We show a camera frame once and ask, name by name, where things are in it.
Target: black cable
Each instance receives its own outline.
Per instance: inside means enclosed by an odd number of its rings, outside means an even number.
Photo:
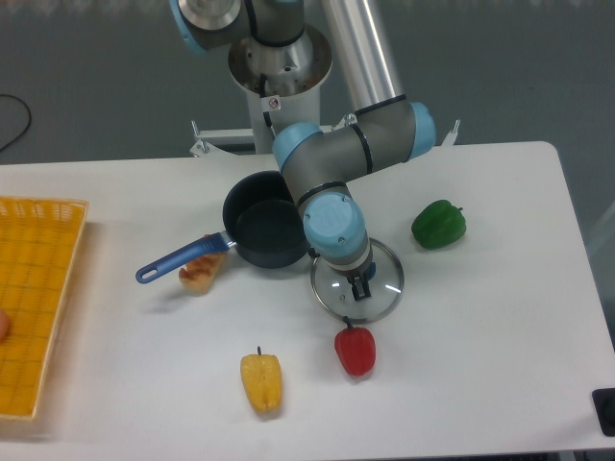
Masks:
[[[26,126],[23,128],[23,130],[21,130],[21,132],[16,137],[11,139],[5,145],[0,146],[0,152],[2,152],[7,147],[12,145],[15,141],[17,141],[17,139],[19,139],[21,136],[23,136],[30,129],[30,125],[32,124],[32,113],[30,112],[30,107],[26,104],[26,102],[23,99],[18,98],[17,96],[14,96],[12,94],[0,93],[0,98],[14,99],[18,103],[20,103],[24,107],[24,109],[28,112],[28,123],[26,123]]]

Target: metal tube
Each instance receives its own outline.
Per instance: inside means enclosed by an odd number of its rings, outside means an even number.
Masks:
[[[355,110],[404,94],[374,0],[323,0]]]

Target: bell pepper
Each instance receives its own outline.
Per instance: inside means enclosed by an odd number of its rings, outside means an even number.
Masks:
[[[423,248],[435,250],[456,242],[466,231],[463,208],[448,200],[427,206],[412,223],[412,234]]]
[[[348,326],[335,336],[335,351],[350,376],[363,376],[376,363],[376,341],[367,328],[356,328],[344,317]]]
[[[282,403],[282,369],[275,355],[260,353],[241,359],[241,381],[257,413],[276,410]]]

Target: white table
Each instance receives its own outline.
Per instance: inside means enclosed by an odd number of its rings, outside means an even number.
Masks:
[[[39,418],[0,423],[2,460],[324,460],[615,447],[591,400],[615,360],[554,148],[436,148],[351,183],[370,235],[406,271],[400,305],[370,325],[369,379],[341,369],[343,325],[304,259],[257,269],[230,253],[205,297],[135,270],[205,232],[269,156],[0,167],[0,194],[90,201]],[[422,251],[414,216],[464,207],[458,244]],[[283,412],[262,420],[239,360],[283,367]]]

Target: saucepan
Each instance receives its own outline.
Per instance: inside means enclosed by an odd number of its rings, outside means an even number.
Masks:
[[[222,206],[225,230],[198,240],[136,271],[149,283],[197,257],[235,247],[255,266],[277,269],[308,251],[303,223],[282,175],[262,171],[238,182]]]

